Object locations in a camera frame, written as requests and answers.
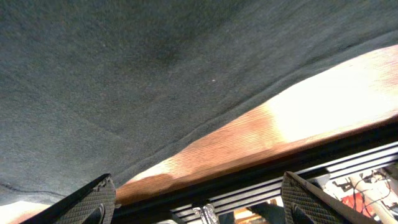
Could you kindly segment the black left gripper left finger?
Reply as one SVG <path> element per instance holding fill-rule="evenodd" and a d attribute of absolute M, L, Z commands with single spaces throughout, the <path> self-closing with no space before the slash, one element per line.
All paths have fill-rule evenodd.
<path fill-rule="evenodd" d="M 111 174 L 103 174 L 21 224 L 110 224 L 115 201 Z"/>

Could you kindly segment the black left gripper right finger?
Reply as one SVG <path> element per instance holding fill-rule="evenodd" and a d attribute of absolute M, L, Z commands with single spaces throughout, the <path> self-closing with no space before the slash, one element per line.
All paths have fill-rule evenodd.
<path fill-rule="evenodd" d="M 284 173 L 281 196 L 285 222 L 288 224 L 377 223 L 374 219 L 360 214 L 293 172 Z"/>

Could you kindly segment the dark green t-shirt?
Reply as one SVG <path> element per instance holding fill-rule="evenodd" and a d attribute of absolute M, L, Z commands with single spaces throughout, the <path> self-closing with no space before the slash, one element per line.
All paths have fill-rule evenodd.
<path fill-rule="evenodd" d="M 121 186 L 396 43 L 396 1 L 2 1 L 1 203 Z"/>

